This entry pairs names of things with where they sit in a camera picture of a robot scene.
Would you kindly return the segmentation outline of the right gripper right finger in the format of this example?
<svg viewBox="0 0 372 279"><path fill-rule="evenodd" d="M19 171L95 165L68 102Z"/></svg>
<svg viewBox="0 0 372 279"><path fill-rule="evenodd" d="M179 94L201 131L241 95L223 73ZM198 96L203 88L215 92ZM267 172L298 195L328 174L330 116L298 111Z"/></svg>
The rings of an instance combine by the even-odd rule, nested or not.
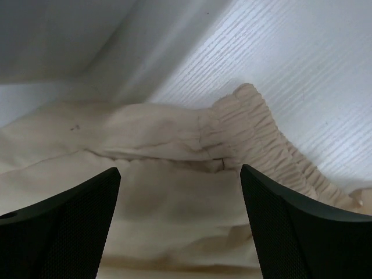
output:
<svg viewBox="0 0 372 279"><path fill-rule="evenodd" d="M371 216L316 201L247 164L240 178L263 278L371 278Z"/></svg>

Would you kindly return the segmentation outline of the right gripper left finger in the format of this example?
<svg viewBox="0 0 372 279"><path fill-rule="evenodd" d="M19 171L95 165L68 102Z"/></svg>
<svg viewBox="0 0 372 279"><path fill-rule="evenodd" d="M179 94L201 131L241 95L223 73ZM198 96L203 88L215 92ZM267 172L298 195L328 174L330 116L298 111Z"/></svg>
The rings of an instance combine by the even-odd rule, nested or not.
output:
<svg viewBox="0 0 372 279"><path fill-rule="evenodd" d="M1 216L1 278L96 278L121 175L112 167Z"/></svg>

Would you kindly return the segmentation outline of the beige trousers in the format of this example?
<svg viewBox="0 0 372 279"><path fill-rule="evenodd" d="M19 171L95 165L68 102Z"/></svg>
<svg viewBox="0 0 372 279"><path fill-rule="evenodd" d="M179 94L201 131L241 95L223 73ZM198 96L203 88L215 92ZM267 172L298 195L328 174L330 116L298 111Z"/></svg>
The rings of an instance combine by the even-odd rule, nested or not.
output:
<svg viewBox="0 0 372 279"><path fill-rule="evenodd" d="M121 185L99 278L260 278L240 184L248 164L320 202L371 214L280 132L252 84L207 109L62 102L1 128L1 213L110 168Z"/></svg>

